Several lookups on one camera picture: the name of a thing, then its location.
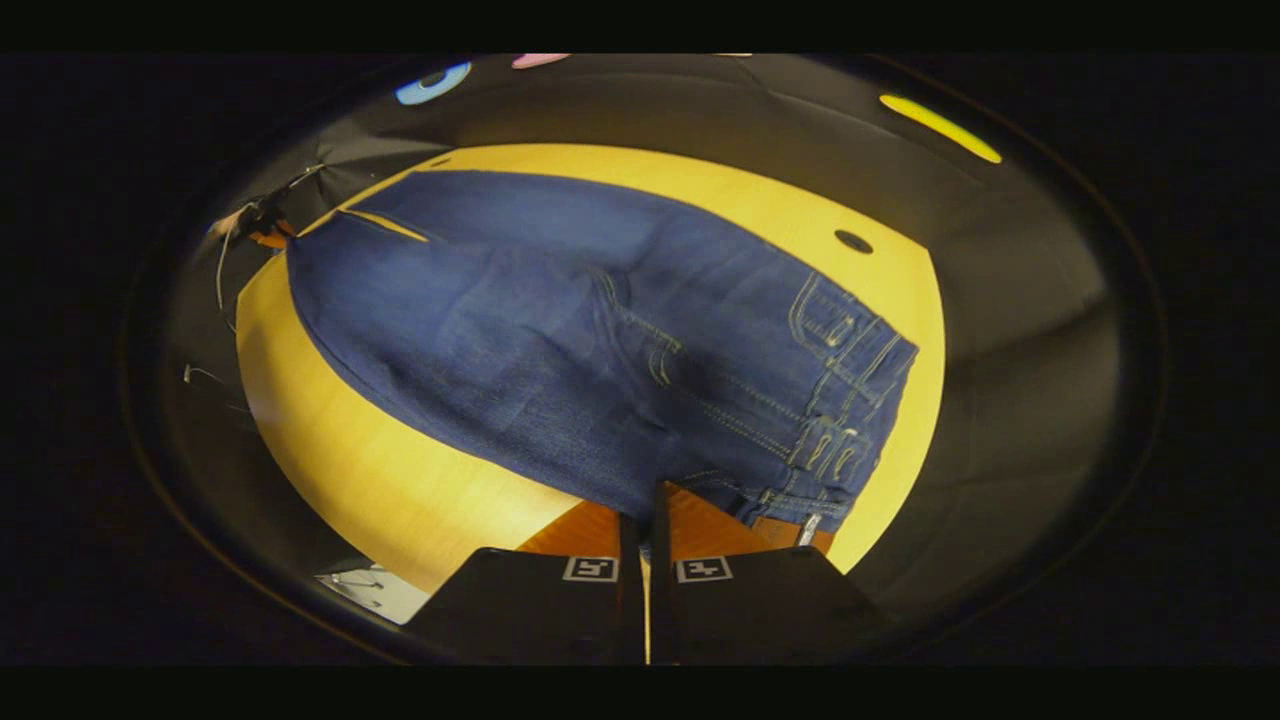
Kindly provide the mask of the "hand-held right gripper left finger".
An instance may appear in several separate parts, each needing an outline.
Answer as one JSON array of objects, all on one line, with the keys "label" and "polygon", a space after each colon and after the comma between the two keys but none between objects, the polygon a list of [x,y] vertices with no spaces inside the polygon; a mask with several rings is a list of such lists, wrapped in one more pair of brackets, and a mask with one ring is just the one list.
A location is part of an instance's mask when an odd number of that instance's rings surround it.
[{"label": "hand-held right gripper left finger", "polygon": [[640,665],[637,523],[580,503],[517,550],[476,550],[408,621],[434,659],[492,665]]}]

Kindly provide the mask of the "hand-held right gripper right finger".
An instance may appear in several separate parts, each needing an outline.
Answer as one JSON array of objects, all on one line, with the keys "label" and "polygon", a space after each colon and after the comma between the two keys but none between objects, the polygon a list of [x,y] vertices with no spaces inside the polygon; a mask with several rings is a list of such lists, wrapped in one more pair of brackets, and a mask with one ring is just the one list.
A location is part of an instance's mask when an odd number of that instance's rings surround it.
[{"label": "hand-held right gripper right finger", "polygon": [[888,619],[813,544],[772,546],[663,483],[652,518],[650,661],[684,666],[861,660]]}]

